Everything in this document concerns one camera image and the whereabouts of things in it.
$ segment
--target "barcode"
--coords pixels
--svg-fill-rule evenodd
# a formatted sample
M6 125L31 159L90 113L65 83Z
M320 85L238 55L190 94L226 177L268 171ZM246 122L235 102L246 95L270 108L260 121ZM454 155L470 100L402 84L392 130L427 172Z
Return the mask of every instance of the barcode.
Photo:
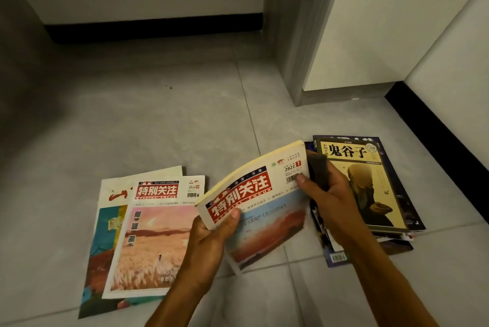
M344 252L338 252L336 254L331 254L330 255L331 261L334 262L339 262L339 261L346 261L348 258L346 257Z
M298 173L297 174L294 174L294 175L290 175L288 178L285 178L285 182L288 183L288 182L293 182L297 175L299 175Z

